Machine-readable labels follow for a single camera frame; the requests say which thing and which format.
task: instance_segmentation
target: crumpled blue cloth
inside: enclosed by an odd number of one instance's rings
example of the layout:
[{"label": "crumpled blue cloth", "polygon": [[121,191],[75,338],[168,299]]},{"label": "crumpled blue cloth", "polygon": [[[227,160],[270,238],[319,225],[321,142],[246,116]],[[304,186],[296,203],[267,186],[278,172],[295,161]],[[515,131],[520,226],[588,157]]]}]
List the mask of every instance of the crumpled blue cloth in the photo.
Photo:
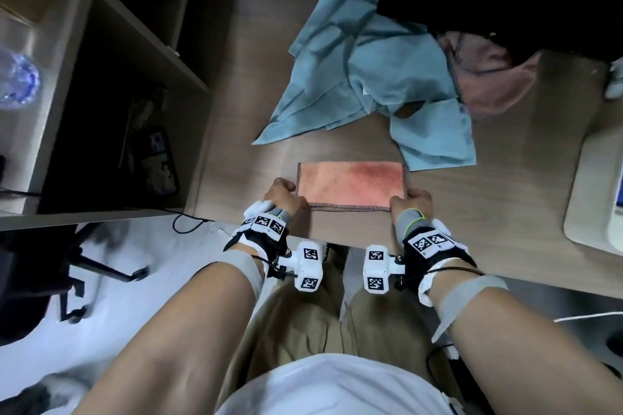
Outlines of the crumpled blue cloth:
[{"label": "crumpled blue cloth", "polygon": [[[254,145],[337,128],[373,112],[411,171],[476,164],[471,118],[426,27],[377,15],[378,0],[319,0],[290,47],[290,84]],[[425,101],[406,119],[404,104]]]}]

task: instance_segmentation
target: pink cloth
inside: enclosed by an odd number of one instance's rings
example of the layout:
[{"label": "pink cloth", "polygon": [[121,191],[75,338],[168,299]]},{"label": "pink cloth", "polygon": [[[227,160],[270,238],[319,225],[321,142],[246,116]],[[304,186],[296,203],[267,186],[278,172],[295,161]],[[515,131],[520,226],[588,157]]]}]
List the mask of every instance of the pink cloth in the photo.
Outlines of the pink cloth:
[{"label": "pink cloth", "polygon": [[514,65],[506,49],[475,34],[449,31],[437,41],[446,53],[461,100],[476,120],[515,105],[536,79],[540,51]]},{"label": "pink cloth", "polygon": [[406,178],[390,161],[299,163],[296,193],[312,210],[388,212],[392,196],[406,196]]}]

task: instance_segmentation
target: orange cloth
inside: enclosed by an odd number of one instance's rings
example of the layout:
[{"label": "orange cloth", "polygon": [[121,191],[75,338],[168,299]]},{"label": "orange cloth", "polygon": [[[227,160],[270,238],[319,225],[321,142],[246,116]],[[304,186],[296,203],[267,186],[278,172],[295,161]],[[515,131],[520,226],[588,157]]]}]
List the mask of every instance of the orange cloth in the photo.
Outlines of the orange cloth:
[{"label": "orange cloth", "polygon": [[406,177],[390,161],[299,163],[296,192],[312,210],[388,212],[392,196],[406,196]]}]

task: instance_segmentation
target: forearm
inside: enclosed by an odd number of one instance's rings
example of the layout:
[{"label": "forearm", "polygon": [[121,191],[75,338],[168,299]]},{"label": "forearm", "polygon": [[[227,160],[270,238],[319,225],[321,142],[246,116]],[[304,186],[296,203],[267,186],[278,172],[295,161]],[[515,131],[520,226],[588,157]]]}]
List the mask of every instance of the forearm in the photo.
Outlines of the forearm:
[{"label": "forearm", "polygon": [[254,305],[241,271],[211,264],[145,324],[74,413],[210,413]]},{"label": "forearm", "polygon": [[[475,278],[462,271],[440,272],[429,293],[435,308],[456,285]],[[477,294],[449,335],[496,413],[583,415],[623,410],[620,381],[562,326],[506,290],[487,288]]]}]

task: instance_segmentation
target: person's left hand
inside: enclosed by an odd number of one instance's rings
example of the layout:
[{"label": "person's left hand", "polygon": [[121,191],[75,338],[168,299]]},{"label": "person's left hand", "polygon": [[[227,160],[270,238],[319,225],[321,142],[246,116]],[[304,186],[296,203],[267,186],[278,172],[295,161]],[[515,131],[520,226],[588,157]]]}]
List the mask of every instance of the person's left hand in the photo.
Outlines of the person's left hand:
[{"label": "person's left hand", "polygon": [[278,177],[269,191],[264,194],[264,200],[272,201],[275,207],[285,210],[290,214],[290,217],[293,217],[301,208],[307,207],[305,197],[296,197],[292,194],[295,188],[293,182]]}]

